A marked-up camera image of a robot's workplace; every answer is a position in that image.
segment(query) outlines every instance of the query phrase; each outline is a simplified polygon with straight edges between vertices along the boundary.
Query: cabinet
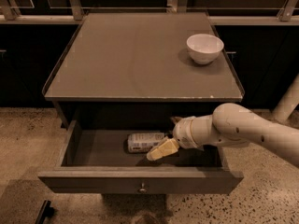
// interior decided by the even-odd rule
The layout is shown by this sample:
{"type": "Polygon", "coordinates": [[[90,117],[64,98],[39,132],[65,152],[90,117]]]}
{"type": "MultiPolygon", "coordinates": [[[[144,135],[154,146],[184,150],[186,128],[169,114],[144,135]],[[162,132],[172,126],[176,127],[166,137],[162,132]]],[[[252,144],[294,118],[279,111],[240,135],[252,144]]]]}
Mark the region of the cabinet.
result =
{"type": "Polygon", "coordinates": [[[241,181],[220,148],[181,150],[149,162],[126,151],[130,133],[169,132],[171,116],[210,113],[240,102],[242,87],[224,53],[198,67],[186,40],[213,34],[204,13],[89,14],[46,84],[66,141],[39,178],[55,192],[229,193],[241,181]]]}
{"type": "Polygon", "coordinates": [[[297,26],[217,26],[245,90],[242,105],[274,108],[299,72],[297,26]]]}
{"type": "Polygon", "coordinates": [[[51,106],[42,88],[76,25],[0,25],[0,106],[51,106]]]}

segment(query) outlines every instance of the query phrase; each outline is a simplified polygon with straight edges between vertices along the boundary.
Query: drawer front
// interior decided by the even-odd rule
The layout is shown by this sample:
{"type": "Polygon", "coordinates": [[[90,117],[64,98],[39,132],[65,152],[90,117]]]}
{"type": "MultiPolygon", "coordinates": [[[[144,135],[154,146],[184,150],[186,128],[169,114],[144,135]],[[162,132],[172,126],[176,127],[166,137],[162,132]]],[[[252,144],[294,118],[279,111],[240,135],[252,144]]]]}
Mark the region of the drawer front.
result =
{"type": "Polygon", "coordinates": [[[121,174],[119,177],[101,177],[101,175],[103,174],[88,171],[80,171],[79,174],[76,171],[39,174],[40,179],[57,193],[228,194],[243,179],[243,175],[239,172],[226,171],[199,172],[196,177],[187,175],[183,177],[123,177],[121,174]]]}

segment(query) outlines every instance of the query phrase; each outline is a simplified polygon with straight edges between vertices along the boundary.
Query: white bowl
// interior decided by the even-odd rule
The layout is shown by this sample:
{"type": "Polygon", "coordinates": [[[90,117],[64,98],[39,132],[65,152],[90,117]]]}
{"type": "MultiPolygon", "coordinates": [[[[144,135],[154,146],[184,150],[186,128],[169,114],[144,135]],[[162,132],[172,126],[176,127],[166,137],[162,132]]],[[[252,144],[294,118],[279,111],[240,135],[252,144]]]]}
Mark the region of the white bowl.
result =
{"type": "Polygon", "coordinates": [[[214,35],[196,34],[187,39],[187,48],[196,63],[208,64],[219,56],[224,44],[214,35]]]}

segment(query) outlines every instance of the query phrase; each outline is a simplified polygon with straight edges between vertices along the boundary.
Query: black cabinet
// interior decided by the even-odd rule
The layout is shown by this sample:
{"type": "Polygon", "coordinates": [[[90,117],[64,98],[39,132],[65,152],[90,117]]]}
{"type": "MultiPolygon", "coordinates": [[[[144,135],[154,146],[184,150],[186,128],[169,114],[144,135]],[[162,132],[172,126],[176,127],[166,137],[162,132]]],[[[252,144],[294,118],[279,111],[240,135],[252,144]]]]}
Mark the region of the black cabinet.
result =
{"type": "Polygon", "coordinates": [[[41,90],[76,29],[76,25],[0,25],[0,106],[51,105],[41,90]]]}
{"type": "Polygon", "coordinates": [[[299,72],[299,27],[217,26],[244,87],[242,105],[272,109],[299,72]]]}

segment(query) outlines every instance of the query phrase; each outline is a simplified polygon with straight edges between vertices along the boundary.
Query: drawer cabinet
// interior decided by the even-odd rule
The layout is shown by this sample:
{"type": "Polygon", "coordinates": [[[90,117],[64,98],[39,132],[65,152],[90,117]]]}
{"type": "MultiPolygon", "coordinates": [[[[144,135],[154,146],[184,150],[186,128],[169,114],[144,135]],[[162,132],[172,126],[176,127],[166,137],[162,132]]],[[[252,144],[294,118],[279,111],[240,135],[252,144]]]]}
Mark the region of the drawer cabinet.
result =
{"type": "Polygon", "coordinates": [[[234,189],[243,175],[228,170],[220,148],[181,149],[155,162],[126,149],[131,133],[171,132],[172,116],[242,100],[224,52],[205,67],[190,58],[186,40],[198,33],[214,34],[204,13],[89,14],[44,89],[68,134],[56,167],[39,178],[61,193],[234,189]]]}

